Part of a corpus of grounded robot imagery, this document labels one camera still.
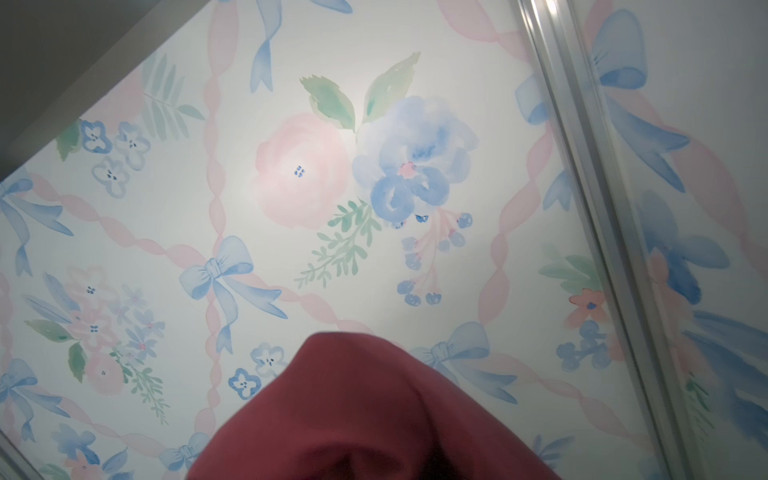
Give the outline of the maroon cloth garment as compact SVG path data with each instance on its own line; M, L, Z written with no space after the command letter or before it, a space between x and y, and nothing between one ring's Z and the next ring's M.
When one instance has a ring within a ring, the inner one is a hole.
M366 334L309 337L212 437L192 479L551 479L434 369Z

